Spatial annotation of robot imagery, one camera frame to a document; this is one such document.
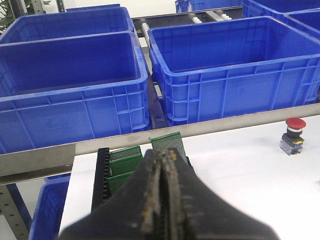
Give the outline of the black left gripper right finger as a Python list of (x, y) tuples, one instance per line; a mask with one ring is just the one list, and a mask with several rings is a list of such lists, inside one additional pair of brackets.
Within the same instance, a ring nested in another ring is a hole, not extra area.
[(170, 239), (279, 239), (270, 226), (241, 212), (211, 191), (177, 149), (169, 148), (161, 157), (167, 185)]

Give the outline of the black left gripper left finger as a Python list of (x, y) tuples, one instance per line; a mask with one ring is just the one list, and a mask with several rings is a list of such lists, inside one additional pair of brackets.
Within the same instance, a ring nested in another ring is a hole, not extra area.
[(60, 240), (159, 240), (161, 163), (155, 150), (104, 204), (65, 228)]

